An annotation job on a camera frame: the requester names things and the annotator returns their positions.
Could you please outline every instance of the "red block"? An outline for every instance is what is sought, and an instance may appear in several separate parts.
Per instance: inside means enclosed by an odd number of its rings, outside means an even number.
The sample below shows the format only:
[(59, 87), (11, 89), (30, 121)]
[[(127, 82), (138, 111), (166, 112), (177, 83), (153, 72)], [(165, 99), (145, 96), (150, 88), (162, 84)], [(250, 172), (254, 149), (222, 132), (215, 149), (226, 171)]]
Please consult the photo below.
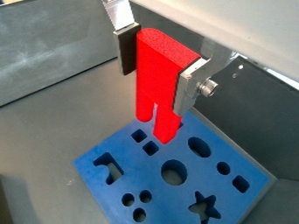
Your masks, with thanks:
[(175, 137), (182, 117), (174, 113), (179, 72), (201, 57), (157, 29), (137, 35), (137, 107), (139, 121), (149, 122), (157, 108), (154, 135), (163, 144)]

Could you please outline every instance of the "blue shape sorter board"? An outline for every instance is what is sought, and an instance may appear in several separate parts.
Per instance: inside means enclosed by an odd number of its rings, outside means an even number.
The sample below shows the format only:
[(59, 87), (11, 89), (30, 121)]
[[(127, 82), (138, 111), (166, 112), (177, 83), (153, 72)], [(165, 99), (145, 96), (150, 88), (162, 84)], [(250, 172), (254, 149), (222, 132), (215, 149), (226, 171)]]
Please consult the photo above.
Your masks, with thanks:
[(191, 113), (169, 144), (153, 129), (134, 120), (74, 162), (110, 223), (239, 223), (269, 173)]

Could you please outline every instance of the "rectangular hole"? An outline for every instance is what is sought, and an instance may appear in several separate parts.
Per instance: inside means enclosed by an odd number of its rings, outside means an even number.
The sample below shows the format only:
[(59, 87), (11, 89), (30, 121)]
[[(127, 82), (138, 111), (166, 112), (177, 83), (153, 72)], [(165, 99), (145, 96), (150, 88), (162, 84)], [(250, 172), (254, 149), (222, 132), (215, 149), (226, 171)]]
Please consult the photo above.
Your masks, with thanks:
[(118, 179), (125, 175), (125, 171), (121, 168), (117, 160), (113, 158), (111, 154), (107, 152), (95, 161), (94, 165), (106, 165), (109, 168), (107, 184), (113, 185)]
[(133, 135), (131, 137), (135, 139), (135, 141), (138, 143), (142, 143), (146, 138), (147, 138), (147, 134), (139, 129)]
[(159, 147), (153, 141), (145, 145), (143, 149), (149, 156), (153, 156), (159, 151)]
[(233, 185), (237, 187), (237, 189), (245, 193), (250, 188), (250, 183), (243, 179), (242, 176), (237, 176), (233, 180)]

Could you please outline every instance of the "star-shaped hole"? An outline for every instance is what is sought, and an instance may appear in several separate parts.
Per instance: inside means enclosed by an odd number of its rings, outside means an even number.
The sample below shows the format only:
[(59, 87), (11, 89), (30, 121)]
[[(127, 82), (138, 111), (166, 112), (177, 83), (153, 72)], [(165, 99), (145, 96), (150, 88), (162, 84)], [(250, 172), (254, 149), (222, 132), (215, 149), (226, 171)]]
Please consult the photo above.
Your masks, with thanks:
[(210, 218), (221, 219), (221, 213), (214, 207), (217, 202), (215, 195), (205, 198), (199, 192), (195, 192), (197, 202), (190, 206), (190, 211), (199, 214), (201, 224), (209, 224)]

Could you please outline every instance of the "small circular hole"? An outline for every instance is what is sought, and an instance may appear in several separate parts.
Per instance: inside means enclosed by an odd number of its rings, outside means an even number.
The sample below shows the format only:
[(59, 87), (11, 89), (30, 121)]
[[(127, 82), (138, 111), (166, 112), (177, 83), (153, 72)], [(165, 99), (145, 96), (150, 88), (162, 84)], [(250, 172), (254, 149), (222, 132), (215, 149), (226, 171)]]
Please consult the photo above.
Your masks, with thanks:
[(142, 207), (134, 211), (134, 219), (137, 222), (143, 222), (146, 220), (146, 210)]
[(135, 204), (135, 196), (131, 194), (131, 193), (127, 193), (125, 196), (123, 196), (123, 205), (126, 207), (131, 207), (134, 204)]
[(230, 174), (230, 165), (225, 162), (218, 163), (218, 171), (222, 175)]
[(145, 203), (149, 203), (153, 200), (153, 194), (145, 190), (141, 192), (139, 198)]
[(197, 136), (190, 138), (189, 145), (190, 145), (193, 152), (198, 156), (201, 156), (203, 158), (207, 158), (211, 156), (211, 147)]
[(171, 186), (179, 186), (187, 179), (187, 169), (182, 162), (178, 160), (169, 160), (163, 164), (162, 169), (163, 180)]

